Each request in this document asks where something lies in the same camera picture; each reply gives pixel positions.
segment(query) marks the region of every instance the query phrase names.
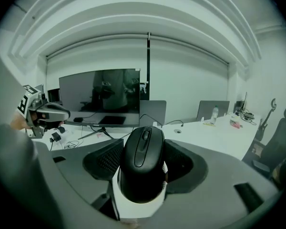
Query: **large black monitor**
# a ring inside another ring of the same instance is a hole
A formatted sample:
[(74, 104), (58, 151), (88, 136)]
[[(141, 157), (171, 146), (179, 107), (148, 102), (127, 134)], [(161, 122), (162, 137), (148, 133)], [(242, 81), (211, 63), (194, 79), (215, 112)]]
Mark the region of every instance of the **large black monitor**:
[(59, 79), (67, 124), (139, 126), (140, 70), (117, 69), (73, 74)]

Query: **water bottle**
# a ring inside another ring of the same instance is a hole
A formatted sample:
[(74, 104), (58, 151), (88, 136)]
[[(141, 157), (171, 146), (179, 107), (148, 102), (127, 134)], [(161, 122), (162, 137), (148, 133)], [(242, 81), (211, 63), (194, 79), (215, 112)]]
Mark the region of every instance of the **water bottle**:
[(218, 107), (216, 105), (215, 108), (213, 109), (213, 112), (212, 112), (212, 117), (211, 117), (211, 121), (210, 121), (211, 124), (215, 125), (217, 116), (218, 116)]

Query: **white desk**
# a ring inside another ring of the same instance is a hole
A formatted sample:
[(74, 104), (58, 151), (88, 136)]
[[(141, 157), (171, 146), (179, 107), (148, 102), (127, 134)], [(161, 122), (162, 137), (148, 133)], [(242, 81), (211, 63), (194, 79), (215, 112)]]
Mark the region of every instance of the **white desk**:
[[(239, 121), (243, 127), (237, 129), (231, 126), (230, 119)], [(166, 139), (172, 139), (201, 146), (207, 149), (234, 156), (237, 159), (242, 160), (255, 137), (260, 118), (255, 116), (254, 122), (257, 123), (257, 125), (252, 125), (241, 120), (238, 116), (231, 114), (224, 117), (219, 117), (215, 126), (204, 125), (201, 122), (192, 122), (185, 123), (184, 126), (181, 127), (181, 124), (177, 122), (174, 125), (165, 125), (160, 129), (163, 130)], [(53, 143), (52, 150), (62, 149), (62, 146), (65, 146), (68, 141), (75, 141), (79, 137), (87, 135), (92, 131), (90, 127), (87, 126), (83, 127), (83, 131), (82, 126), (63, 125), (63, 127), (66, 129), (66, 132), (61, 135), (61, 144), (59, 142)], [(121, 138), (124, 135), (130, 133), (132, 128), (106, 128), (106, 130), (113, 138)], [(41, 140), (36, 139), (35, 141), (44, 142), (50, 150), (51, 143), (49, 139), (53, 132), (55, 132), (54, 129), (49, 130), (45, 133)], [(128, 137), (129, 135), (123, 138), (124, 144), (126, 143)], [(109, 139), (110, 138), (103, 133), (91, 135), (84, 138), (83, 140), (79, 140), (79, 142), (82, 144), (78, 148), (81, 148), (81, 146), (85, 145), (103, 142)], [(118, 188), (116, 177), (117, 173), (114, 176), (113, 189), (117, 202), (117, 209), (119, 210), (122, 221), (123, 219), (127, 219), (126, 221), (131, 221), (131, 219), (134, 218), (150, 217), (162, 205), (165, 189), (156, 199), (150, 203), (135, 204), (127, 200), (122, 195)]]

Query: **black vertical gap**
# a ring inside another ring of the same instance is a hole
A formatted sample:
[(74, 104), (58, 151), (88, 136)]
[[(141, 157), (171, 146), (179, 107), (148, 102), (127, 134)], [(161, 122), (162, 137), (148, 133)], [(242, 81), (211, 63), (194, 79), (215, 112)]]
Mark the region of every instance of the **black vertical gap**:
[(151, 60), (151, 53), (150, 53), (150, 45), (151, 41), (147, 39), (147, 82), (146, 84), (146, 97), (147, 100), (149, 100), (149, 90), (150, 90), (150, 85), (151, 85), (151, 80), (150, 80), (150, 60)]

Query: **office chair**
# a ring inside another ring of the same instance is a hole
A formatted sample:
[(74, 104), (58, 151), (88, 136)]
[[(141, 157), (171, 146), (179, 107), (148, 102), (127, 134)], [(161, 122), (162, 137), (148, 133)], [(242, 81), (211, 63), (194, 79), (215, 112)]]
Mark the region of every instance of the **office chair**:
[(286, 162), (286, 110), (268, 144), (265, 146), (254, 140), (243, 161), (268, 179), (274, 169)]

